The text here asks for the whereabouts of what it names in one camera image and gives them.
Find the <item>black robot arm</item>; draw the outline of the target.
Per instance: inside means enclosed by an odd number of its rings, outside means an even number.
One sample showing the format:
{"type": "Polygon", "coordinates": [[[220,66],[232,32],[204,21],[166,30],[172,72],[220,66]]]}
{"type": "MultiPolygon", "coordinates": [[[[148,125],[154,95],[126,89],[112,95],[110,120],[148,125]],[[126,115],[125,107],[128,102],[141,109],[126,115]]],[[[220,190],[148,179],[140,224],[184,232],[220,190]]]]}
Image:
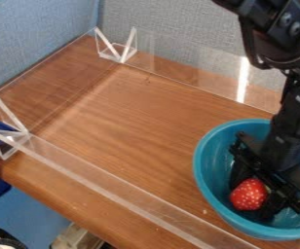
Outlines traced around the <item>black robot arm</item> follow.
{"type": "Polygon", "coordinates": [[[213,0],[239,16],[244,49],[252,65],[285,75],[280,110],[263,141],[240,131],[229,151],[229,186],[257,177],[271,188],[257,208],[269,220],[285,208],[300,212],[300,0],[213,0]]]}

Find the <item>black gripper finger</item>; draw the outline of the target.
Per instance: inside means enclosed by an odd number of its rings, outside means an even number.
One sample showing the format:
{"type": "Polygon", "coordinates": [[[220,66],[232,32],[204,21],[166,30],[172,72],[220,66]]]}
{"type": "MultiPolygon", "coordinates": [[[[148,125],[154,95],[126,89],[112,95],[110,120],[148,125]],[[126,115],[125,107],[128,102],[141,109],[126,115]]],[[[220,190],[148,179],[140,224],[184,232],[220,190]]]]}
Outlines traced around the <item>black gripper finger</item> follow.
{"type": "Polygon", "coordinates": [[[229,188],[232,190],[255,175],[253,158],[249,154],[243,153],[233,157],[233,165],[229,177],[229,188]]]}
{"type": "Polygon", "coordinates": [[[260,221],[271,221],[275,215],[287,207],[287,196],[280,192],[272,192],[267,200],[257,210],[257,219],[260,221]]]}

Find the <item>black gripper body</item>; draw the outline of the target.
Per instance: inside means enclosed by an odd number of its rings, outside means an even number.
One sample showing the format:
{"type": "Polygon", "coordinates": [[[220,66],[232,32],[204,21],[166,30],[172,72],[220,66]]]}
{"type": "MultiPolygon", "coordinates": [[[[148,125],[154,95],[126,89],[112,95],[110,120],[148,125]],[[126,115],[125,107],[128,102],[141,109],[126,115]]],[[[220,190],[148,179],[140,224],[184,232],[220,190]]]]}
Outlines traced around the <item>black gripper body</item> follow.
{"type": "Polygon", "coordinates": [[[272,169],[261,158],[263,143],[244,131],[236,133],[236,141],[229,146],[233,156],[247,153],[253,158],[255,175],[268,189],[268,196],[272,192],[280,192],[287,196],[287,207],[300,213],[300,165],[295,165],[285,171],[272,169]]]}

